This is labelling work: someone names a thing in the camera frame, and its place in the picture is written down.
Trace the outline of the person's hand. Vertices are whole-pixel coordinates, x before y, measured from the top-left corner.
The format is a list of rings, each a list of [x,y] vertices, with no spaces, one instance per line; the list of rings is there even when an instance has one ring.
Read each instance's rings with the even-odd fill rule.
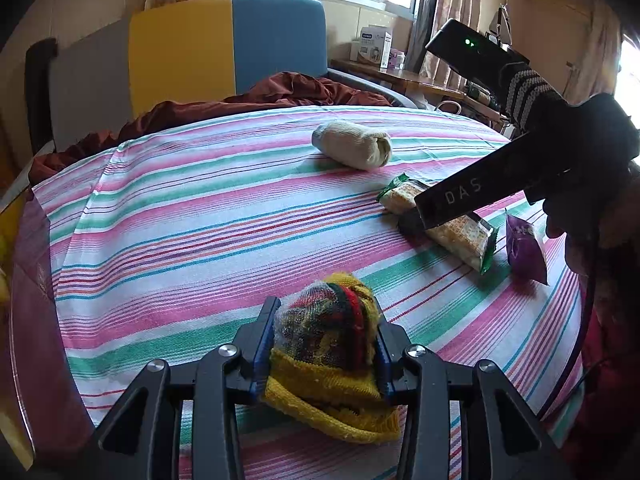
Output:
[[[592,216],[584,213],[587,192],[567,191],[544,200],[546,234],[565,237],[565,260],[582,276],[625,285],[639,277],[639,166],[612,200]]]

